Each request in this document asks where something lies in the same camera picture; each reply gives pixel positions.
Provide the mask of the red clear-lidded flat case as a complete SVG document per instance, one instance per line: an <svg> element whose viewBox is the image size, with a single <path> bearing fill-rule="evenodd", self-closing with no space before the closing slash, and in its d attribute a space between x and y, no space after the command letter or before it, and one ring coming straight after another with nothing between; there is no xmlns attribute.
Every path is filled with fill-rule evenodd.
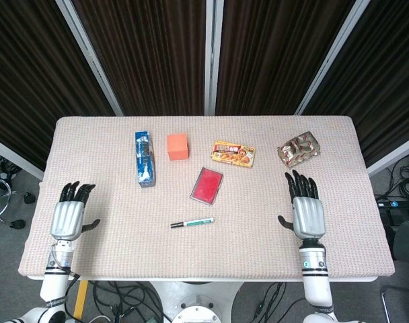
<svg viewBox="0 0 409 323"><path fill-rule="evenodd" d="M212 205L215 202L222 181L222 173L208 168L202 168L192 189L190 198L206 205Z"/></svg>

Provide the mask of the black power strip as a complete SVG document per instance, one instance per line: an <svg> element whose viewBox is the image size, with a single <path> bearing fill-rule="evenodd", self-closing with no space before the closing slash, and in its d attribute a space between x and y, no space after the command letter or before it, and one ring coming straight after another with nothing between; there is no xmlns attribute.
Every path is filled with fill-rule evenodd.
<svg viewBox="0 0 409 323"><path fill-rule="evenodd" d="M380 209L409 209L409 199L406 201L377 201Z"/></svg>

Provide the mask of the white partition bottom rail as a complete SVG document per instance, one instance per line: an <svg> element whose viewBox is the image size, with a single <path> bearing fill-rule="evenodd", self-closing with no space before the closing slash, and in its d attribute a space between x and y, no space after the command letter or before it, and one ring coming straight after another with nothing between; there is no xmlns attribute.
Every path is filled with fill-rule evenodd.
<svg viewBox="0 0 409 323"><path fill-rule="evenodd" d="M18 153L14 152L12 149L8 148L0 142L0 155L13 164L19 166L21 169L25 170L29 174L33 175L40 181L43 180L44 172L37 168L34 164L30 163L28 160L24 159Z"/></svg>
<svg viewBox="0 0 409 323"><path fill-rule="evenodd" d="M380 171L384 170L388 166L396 163L398 160L406 157L409 154L409 140L399 146L398 148L394 149L380 160L372 164L367 168L367 173L369 177L372 177L379 173Z"/></svg>

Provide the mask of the gold foil snack bag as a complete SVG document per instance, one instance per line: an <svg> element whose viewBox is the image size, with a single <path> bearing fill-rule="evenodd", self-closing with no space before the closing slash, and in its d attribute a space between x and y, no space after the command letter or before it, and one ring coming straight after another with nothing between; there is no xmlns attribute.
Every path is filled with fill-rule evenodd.
<svg viewBox="0 0 409 323"><path fill-rule="evenodd" d="M317 139L310 131L293 137L277 149L278 157L288 168L292 168L305 160L321 153Z"/></svg>

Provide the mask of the yellow curry roux box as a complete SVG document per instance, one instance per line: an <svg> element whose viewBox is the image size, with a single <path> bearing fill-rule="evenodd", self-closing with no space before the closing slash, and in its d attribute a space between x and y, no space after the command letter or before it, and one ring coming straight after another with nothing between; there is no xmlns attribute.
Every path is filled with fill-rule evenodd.
<svg viewBox="0 0 409 323"><path fill-rule="evenodd" d="M216 162L251 168L254 164L256 149L248 145L226 141L215 141L211 159Z"/></svg>

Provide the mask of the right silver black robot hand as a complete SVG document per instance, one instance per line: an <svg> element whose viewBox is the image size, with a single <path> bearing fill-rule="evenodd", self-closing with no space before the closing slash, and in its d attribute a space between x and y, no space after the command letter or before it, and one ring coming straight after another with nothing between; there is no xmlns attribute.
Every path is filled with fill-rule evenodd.
<svg viewBox="0 0 409 323"><path fill-rule="evenodd" d="M289 187L293 221L288 222L279 215L279 223L285 229L293 231L301 240L319 240L325 234L326 228L317 184L312 178L306 178L295 170L292 174L285 172L285 178Z"/></svg>

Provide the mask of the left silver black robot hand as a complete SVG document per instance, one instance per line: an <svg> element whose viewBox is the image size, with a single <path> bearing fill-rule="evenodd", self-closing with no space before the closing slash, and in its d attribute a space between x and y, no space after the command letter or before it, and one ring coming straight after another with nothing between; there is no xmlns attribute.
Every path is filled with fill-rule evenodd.
<svg viewBox="0 0 409 323"><path fill-rule="evenodd" d="M95 229L100 219L84 224L84 211L91 191L95 184L82 184L80 181L67 183L54 208L50 234L55 240L74 241L86 232Z"/></svg>

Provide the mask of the black chair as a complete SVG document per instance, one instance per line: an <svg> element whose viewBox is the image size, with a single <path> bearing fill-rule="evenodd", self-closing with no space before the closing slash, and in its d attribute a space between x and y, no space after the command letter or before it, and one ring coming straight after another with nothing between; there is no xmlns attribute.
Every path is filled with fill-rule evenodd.
<svg viewBox="0 0 409 323"><path fill-rule="evenodd" d="M409 221L403 222L394 235L393 255L396 260L409 264ZM388 289L399 292L409 293L409 288L398 287L395 285L384 285L380 289L381 303L383 306L386 323L392 323L389 308L386 303L385 293Z"/></svg>

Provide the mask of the blue rectangular box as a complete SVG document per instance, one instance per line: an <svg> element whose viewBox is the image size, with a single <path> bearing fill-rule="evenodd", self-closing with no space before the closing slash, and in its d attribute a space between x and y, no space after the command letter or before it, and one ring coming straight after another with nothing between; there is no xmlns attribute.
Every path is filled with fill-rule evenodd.
<svg viewBox="0 0 409 323"><path fill-rule="evenodd" d="M153 144L148 131L135 132L137 181L141 188L155 185L155 160Z"/></svg>

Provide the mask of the dark brown partition panel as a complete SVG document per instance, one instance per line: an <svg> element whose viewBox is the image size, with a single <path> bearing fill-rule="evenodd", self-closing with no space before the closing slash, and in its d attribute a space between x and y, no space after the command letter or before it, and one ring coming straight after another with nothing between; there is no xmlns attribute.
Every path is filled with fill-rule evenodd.
<svg viewBox="0 0 409 323"><path fill-rule="evenodd" d="M205 109L206 0L73 0L126 116Z"/></svg>
<svg viewBox="0 0 409 323"><path fill-rule="evenodd" d="M215 113L292 115L355 0L225 0Z"/></svg>
<svg viewBox="0 0 409 323"><path fill-rule="evenodd" d="M409 0L370 0L303 113L351 117L366 166L409 141Z"/></svg>
<svg viewBox="0 0 409 323"><path fill-rule="evenodd" d="M58 119L113 114L55 0L0 0L0 142L44 170Z"/></svg>

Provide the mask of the white partition post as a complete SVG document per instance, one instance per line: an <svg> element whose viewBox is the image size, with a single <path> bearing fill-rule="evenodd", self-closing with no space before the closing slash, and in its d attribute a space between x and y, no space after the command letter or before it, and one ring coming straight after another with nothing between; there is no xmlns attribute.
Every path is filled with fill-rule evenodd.
<svg viewBox="0 0 409 323"><path fill-rule="evenodd" d="M204 115L214 116L217 103L225 0L206 0Z"/></svg>
<svg viewBox="0 0 409 323"><path fill-rule="evenodd" d="M370 1L371 0L355 0L348 15L346 16L346 19L341 25L329 51L327 52L320 68L318 69L318 72L316 73L305 95L303 96L302 100L297 106L294 115L299 116L303 114L308 104L310 103L311 99L317 92L319 86L322 84L328 71L334 64L334 61L336 60L337 56L342 50L345 42L348 40L355 26L358 24L360 18L364 14L366 8L369 6Z"/></svg>
<svg viewBox="0 0 409 323"><path fill-rule="evenodd" d="M122 108L118 103L117 97L112 89L112 86L106 76L103 66L97 56L91 40L83 26L83 23L76 11L72 0L55 0L60 9L71 33L73 34L76 43L91 69L98 85L105 95L115 116L124 116Z"/></svg>

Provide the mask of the white green marker body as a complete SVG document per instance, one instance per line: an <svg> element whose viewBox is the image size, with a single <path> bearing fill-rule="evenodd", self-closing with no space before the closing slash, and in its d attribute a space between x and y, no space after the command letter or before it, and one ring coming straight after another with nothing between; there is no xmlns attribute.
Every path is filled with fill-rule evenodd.
<svg viewBox="0 0 409 323"><path fill-rule="evenodd" d="M185 221L183 222L184 227L188 226L194 226L194 225L204 225L204 224L210 224L214 222L214 218L206 218L206 219L195 219L195 220L190 220L190 221Z"/></svg>

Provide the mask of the orange foam cube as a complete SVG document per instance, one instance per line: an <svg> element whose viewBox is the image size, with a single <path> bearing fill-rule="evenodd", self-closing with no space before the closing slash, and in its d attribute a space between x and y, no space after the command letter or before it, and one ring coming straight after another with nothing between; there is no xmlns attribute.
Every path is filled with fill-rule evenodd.
<svg viewBox="0 0 409 323"><path fill-rule="evenodd" d="M189 158L186 133L177 133L167 136L167 151L170 161Z"/></svg>

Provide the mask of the beige woven table cloth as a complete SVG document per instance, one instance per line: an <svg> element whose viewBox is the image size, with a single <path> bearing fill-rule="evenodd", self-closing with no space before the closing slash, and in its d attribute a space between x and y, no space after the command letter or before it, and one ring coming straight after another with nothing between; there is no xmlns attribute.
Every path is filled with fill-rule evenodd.
<svg viewBox="0 0 409 323"><path fill-rule="evenodd" d="M137 181L135 132L153 144L155 185ZM103 280L299 279L300 241L291 220L286 166L277 148L306 131L321 153L296 169L313 178L324 207L329 275L389 276L394 264L352 120L347 116L64 117L57 121L30 235L18 268L44 273L52 216L64 185L95 184L75 242L72 269ZM167 136L186 133L189 158L170 161ZM215 141L256 149L251 168L211 159ZM190 198L202 168L223 174L215 202ZM170 224L214 218L204 225Z"/></svg>

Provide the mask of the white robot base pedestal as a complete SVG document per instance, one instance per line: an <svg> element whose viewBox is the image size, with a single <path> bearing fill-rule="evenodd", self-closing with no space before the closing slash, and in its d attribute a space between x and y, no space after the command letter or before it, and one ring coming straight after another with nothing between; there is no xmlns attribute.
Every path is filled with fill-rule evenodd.
<svg viewBox="0 0 409 323"><path fill-rule="evenodd" d="M231 323L242 282L152 282L167 323Z"/></svg>

